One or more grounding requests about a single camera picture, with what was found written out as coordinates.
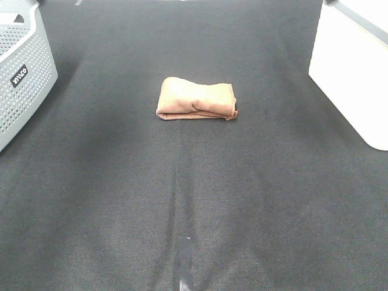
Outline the brown towel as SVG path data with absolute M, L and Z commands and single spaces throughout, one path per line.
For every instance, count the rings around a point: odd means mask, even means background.
M 238 115 L 233 87 L 228 83 L 197 84 L 177 77 L 166 78 L 156 114 L 163 120 L 225 119 Z

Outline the clear tape strip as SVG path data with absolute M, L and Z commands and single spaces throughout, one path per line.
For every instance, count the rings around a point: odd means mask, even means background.
M 179 291 L 194 291 L 192 277 L 191 238 L 178 237 L 179 248 Z

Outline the dark table mat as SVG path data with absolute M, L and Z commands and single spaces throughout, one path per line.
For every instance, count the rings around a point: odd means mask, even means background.
M 387 153 L 308 76 L 320 1 L 44 1 L 58 70 L 1 153 L 2 290 L 386 290 Z M 163 120 L 168 77 L 235 119 Z

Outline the white woven storage box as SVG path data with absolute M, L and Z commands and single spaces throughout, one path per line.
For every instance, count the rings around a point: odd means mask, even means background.
M 372 148 L 387 150 L 387 1 L 323 1 L 309 76 Z

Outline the grey perforated plastic basket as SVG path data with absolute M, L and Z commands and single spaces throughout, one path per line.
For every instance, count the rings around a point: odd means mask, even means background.
M 38 1 L 1 1 L 1 148 L 34 115 L 58 78 Z

